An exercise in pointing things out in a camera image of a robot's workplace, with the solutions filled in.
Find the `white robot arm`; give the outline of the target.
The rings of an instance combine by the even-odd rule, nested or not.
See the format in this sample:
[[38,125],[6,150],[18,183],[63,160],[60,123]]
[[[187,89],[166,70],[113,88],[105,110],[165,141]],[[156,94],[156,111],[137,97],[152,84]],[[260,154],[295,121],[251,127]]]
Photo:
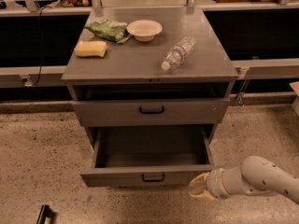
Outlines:
[[189,191],[201,201],[280,194],[299,204],[299,178],[260,156],[248,156],[235,167],[202,173],[190,182]]

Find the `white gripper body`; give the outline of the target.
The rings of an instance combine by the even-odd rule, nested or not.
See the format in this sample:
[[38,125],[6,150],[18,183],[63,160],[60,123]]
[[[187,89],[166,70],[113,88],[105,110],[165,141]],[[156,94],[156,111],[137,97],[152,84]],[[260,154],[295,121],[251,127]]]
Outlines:
[[223,168],[214,169],[209,173],[206,180],[208,192],[216,199],[228,199],[230,197],[229,192],[223,184],[224,172],[225,170]]

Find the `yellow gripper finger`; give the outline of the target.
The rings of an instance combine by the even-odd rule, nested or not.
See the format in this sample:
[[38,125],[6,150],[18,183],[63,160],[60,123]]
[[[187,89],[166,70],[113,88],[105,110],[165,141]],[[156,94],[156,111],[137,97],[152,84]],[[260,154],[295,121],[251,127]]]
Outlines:
[[211,202],[215,200],[215,197],[212,196],[206,189],[200,194],[192,194],[192,197],[199,201]]
[[196,178],[194,178],[190,182],[189,186],[193,187],[193,188],[204,187],[206,185],[206,180],[207,180],[208,176],[209,176],[209,173],[202,173],[202,174],[198,175]]

